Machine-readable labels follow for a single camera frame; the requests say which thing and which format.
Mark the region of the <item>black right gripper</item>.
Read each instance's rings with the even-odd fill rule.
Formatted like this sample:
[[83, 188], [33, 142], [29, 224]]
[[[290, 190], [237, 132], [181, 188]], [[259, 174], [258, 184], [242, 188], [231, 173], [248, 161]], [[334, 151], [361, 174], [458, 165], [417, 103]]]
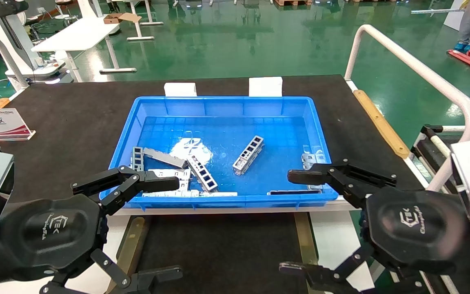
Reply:
[[396, 174], [349, 162], [315, 163], [308, 170], [289, 170], [287, 178], [295, 184], [328, 185], [354, 208], [363, 209], [367, 221], [364, 240], [370, 245], [358, 248], [335, 270], [281, 262], [281, 273], [303, 277], [311, 289], [332, 294], [423, 294], [423, 283], [414, 278], [359, 291], [347, 277], [369, 257], [388, 269], [435, 275], [457, 270], [457, 255], [469, 228], [458, 198], [427, 190], [401, 191], [393, 188], [397, 186]]

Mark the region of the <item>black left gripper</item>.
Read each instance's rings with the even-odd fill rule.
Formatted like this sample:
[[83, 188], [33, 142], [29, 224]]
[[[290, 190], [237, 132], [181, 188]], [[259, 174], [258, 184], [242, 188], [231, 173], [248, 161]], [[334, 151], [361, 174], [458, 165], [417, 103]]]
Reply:
[[[65, 283], [94, 262], [115, 283], [111, 294], [151, 294], [155, 284], [180, 279], [180, 266], [129, 276], [101, 250], [108, 231], [106, 215], [114, 215], [142, 192], [174, 191], [179, 186], [176, 176], [158, 177], [120, 166], [72, 183], [73, 197], [17, 205], [0, 220], [2, 280], [33, 281], [54, 272], [59, 274], [40, 294], [82, 294]], [[100, 205], [89, 198], [112, 188]]]

